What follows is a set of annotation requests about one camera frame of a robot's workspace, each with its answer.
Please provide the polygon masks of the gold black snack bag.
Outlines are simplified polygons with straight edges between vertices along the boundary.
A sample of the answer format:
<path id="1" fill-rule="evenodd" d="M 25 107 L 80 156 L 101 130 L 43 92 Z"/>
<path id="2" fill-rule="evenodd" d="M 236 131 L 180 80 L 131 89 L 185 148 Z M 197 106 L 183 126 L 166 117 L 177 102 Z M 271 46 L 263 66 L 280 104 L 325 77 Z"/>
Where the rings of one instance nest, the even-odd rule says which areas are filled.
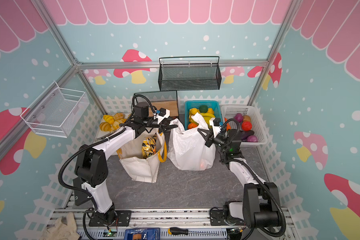
<path id="1" fill-rule="evenodd" d="M 142 156 L 147 159 L 157 153 L 157 136 L 147 136 L 142 142 Z"/>

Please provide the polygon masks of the white plastic grocery bag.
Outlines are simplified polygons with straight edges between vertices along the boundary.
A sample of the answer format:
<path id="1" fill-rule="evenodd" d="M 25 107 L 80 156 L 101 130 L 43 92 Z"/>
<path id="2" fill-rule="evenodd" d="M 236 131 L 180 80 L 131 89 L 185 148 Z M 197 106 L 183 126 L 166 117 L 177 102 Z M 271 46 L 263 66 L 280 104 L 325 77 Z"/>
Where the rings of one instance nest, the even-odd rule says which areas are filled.
<path id="1" fill-rule="evenodd" d="M 192 119 L 199 125 L 185 130 L 178 119 L 170 122 L 177 127 L 171 130 L 168 157 L 176 168 L 183 171 L 204 171 L 210 169 L 215 160 L 215 146 L 207 147 L 206 141 L 198 130 L 209 130 L 201 114 L 197 113 Z"/>

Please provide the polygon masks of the white canvas tote bag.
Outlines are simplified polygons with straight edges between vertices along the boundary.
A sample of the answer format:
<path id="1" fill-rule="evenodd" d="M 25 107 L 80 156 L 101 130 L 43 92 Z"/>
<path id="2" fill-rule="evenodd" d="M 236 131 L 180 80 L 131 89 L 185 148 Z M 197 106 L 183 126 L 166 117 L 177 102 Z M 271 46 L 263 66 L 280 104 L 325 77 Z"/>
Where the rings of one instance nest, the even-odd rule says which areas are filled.
<path id="1" fill-rule="evenodd" d="M 147 136 L 157 136 L 157 153 L 147 159 L 142 156 L 142 142 Z M 122 153 L 120 159 L 122 166 L 133 181 L 156 183 L 159 173 L 160 163 L 167 160 L 167 144 L 165 135 L 159 134 L 158 129 L 150 133 L 144 132 L 136 139 L 122 147 L 126 153 Z"/>

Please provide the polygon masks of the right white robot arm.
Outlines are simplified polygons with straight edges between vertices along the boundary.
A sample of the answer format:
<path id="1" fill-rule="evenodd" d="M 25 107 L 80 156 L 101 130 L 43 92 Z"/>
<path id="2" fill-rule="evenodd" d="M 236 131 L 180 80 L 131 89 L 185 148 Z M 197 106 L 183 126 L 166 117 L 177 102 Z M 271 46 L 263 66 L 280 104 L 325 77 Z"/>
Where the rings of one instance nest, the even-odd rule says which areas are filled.
<path id="1" fill-rule="evenodd" d="M 222 122 L 219 118 L 211 118 L 211 130 L 198 131 L 207 147 L 215 145 L 218 148 L 220 163 L 227 166 L 244 188 L 242 201 L 225 204 L 225 221 L 229 225 L 242 221 L 250 230 L 248 237 L 257 229 L 270 237 L 280 238 L 286 233 L 287 221 L 278 187 L 259 177 L 247 164 L 240 148 L 240 131 L 228 129 L 230 122 L 239 124 L 236 119 Z"/>

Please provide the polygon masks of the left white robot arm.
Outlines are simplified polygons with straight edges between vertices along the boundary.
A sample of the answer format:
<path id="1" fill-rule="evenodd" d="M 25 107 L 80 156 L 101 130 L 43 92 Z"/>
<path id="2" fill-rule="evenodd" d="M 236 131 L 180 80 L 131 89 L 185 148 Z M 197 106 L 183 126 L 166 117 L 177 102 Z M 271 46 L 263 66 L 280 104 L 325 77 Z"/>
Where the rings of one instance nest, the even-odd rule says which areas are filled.
<path id="1" fill-rule="evenodd" d="M 104 225 L 113 224 L 118 217 L 115 205 L 110 199 L 106 179 L 108 177 L 107 160 L 125 144 L 143 133 L 158 130 L 159 133 L 174 129 L 171 125 L 170 110 L 157 109 L 150 100 L 140 94 L 132 98 L 132 113 L 120 128 L 101 138 L 99 142 L 83 145 L 62 164 L 58 174 L 60 185 L 66 189 L 81 192 L 93 203 L 93 215 Z M 72 160 L 76 160 L 75 175 L 81 180 L 78 187 L 64 182 L 63 173 Z"/>

